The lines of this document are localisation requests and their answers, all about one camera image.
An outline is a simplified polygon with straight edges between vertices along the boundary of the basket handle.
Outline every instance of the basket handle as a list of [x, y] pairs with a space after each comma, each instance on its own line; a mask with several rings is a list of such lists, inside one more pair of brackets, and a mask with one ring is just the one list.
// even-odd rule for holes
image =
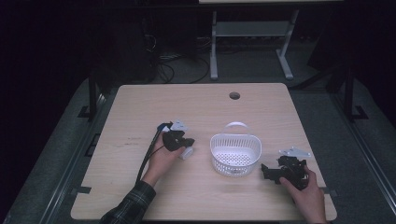
[[225, 130], [226, 130], [227, 128], [230, 128], [230, 127], [233, 127], [233, 126], [242, 126], [242, 127], [245, 127], [245, 128], [247, 129], [247, 134], [250, 134], [248, 126], [247, 126], [245, 123], [242, 123], [242, 122], [239, 122], [239, 121], [234, 121], [234, 122], [231, 122], [231, 123], [227, 124], [227, 125], [224, 127], [224, 129], [223, 129], [222, 132], [225, 133]]

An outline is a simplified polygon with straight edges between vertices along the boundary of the hand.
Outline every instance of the hand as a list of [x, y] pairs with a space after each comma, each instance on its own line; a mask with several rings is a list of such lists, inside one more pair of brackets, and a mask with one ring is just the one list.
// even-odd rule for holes
[[178, 150], [169, 151], [163, 145], [163, 133], [161, 133], [151, 152], [148, 169], [143, 175], [142, 180], [154, 187], [161, 176], [171, 168], [174, 161], [185, 149], [185, 147], [181, 147]]
[[318, 187], [317, 175], [309, 170], [307, 166], [304, 169], [308, 174], [308, 185], [303, 190], [295, 188], [285, 177], [280, 177], [279, 181], [288, 190], [297, 208], [308, 223], [327, 223], [324, 193]]

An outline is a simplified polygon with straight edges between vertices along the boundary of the plaid shirt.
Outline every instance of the plaid shirt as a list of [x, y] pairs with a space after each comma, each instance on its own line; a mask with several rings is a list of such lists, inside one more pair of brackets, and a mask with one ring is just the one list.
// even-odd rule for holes
[[139, 181], [117, 207], [102, 217], [100, 223], [140, 223], [155, 194], [151, 185]]

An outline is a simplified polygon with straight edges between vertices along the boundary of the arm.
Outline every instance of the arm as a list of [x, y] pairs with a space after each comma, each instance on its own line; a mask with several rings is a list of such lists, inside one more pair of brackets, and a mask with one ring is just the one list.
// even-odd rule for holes
[[297, 188], [284, 177], [280, 177], [279, 181], [288, 190], [297, 208], [308, 223], [327, 223], [324, 207], [324, 193], [318, 187], [317, 175], [309, 170], [307, 166], [305, 166], [304, 169], [308, 174], [308, 185], [303, 190], [297, 190]]
[[171, 168], [184, 149], [181, 147], [172, 152], [166, 149], [163, 146], [163, 134], [161, 133], [151, 153], [148, 169], [141, 181], [134, 186], [117, 207], [102, 217], [100, 223], [139, 223], [155, 197], [155, 184]]

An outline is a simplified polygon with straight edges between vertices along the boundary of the white plastic basket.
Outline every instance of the white plastic basket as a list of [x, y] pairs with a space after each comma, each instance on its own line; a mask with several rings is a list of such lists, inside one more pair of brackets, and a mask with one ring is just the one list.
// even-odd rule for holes
[[[243, 126], [247, 134], [225, 133], [232, 126]], [[248, 126], [242, 122], [227, 124], [222, 133], [210, 140], [212, 164], [221, 175], [244, 176], [253, 171], [254, 165], [262, 154], [262, 142], [248, 133]]]

